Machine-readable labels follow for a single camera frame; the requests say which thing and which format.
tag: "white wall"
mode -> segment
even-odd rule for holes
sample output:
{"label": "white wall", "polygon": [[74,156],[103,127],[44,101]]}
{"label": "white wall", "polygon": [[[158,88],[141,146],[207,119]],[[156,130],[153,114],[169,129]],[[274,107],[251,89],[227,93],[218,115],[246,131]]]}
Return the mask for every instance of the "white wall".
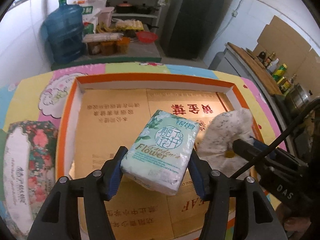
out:
{"label": "white wall", "polygon": [[58,0],[28,0],[4,15],[0,22],[0,87],[51,71],[53,59],[44,42],[43,21],[58,6]]}
{"label": "white wall", "polygon": [[[225,0],[217,33],[227,25],[239,1]],[[225,49],[227,42],[253,50],[262,30],[274,15],[294,28],[320,55],[320,29],[301,0],[243,0],[237,17],[211,44],[204,63],[209,66],[216,53]]]}

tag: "power outlet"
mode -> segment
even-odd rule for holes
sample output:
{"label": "power outlet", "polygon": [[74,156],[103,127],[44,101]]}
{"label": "power outlet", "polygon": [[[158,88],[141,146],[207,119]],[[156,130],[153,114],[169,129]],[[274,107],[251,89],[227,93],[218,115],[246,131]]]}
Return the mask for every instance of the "power outlet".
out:
{"label": "power outlet", "polygon": [[237,15],[238,15],[238,11],[233,10],[233,12],[231,13],[231,15],[232,15],[233,17],[237,17]]}

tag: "tissue pack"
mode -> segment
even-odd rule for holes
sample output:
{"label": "tissue pack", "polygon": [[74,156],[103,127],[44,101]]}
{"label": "tissue pack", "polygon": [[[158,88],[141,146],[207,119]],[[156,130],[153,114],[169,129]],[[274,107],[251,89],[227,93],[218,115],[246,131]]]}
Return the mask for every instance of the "tissue pack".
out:
{"label": "tissue pack", "polygon": [[200,125],[157,110],[121,161],[121,170],[143,187],[175,195]]}

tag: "blue gripper pad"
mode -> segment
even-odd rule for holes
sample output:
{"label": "blue gripper pad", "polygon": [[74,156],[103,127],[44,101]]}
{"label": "blue gripper pad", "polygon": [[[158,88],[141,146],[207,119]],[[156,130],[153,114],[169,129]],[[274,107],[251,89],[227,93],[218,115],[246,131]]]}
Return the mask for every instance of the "blue gripper pad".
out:
{"label": "blue gripper pad", "polygon": [[190,177],[197,195],[204,201],[210,200],[210,178],[211,167],[206,161],[200,160],[193,149],[188,164]]}
{"label": "blue gripper pad", "polygon": [[[263,151],[265,148],[268,147],[268,145],[262,143],[261,141],[258,141],[257,139],[251,137],[253,139],[253,146],[256,147],[257,149]],[[273,150],[271,153],[268,154],[268,157],[271,160],[274,160],[276,158],[276,152]]]}
{"label": "blue gripper pad", "polygon": [[102,170],[104,169],[104,184],[107,186],[107,199],[108,201],[117,194],[121,179],[122,171],[120,169],[120,164],[124,156],[126,155],[128,149],[124,146],[121,146],[115,157],[112,160],[106,161],[103,165]]}

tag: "red colander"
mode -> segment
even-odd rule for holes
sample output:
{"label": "red colander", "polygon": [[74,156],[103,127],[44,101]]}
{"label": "red colander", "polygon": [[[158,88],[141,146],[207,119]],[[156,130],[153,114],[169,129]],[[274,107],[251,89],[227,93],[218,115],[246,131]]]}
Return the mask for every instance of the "red colander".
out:
{"label": "red colander", "polygon": [[152,43],[158,39],[158,35],[151,32],[137,32],[138,40],[144,43]]}

